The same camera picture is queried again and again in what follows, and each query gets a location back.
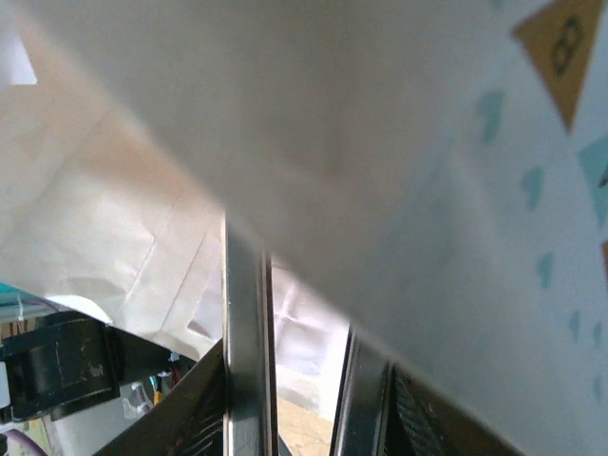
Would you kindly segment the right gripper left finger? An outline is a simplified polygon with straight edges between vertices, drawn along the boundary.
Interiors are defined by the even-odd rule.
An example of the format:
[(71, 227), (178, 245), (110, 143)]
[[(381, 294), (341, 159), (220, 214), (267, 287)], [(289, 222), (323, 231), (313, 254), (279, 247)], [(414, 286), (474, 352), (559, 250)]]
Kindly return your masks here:
[(230, 215), (222, 247), (224, 456), (278, 456), (271, 259)]

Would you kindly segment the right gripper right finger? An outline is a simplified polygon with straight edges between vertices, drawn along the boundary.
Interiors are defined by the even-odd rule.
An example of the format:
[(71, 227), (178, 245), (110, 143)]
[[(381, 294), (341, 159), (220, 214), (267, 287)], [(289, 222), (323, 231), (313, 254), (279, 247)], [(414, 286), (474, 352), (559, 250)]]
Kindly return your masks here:
[(349, 329), (330, 456), (385, 456), (392, 365)]

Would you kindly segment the white printed paper bag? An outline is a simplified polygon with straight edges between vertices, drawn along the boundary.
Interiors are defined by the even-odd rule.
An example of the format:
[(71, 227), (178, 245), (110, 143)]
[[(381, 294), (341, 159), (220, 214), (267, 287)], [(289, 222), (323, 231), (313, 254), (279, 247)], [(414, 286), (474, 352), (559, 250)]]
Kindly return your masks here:
[(608, 0), (0, 0), (0, 281), (201, 355), (225, 215), (525, 456), (608, 456)]

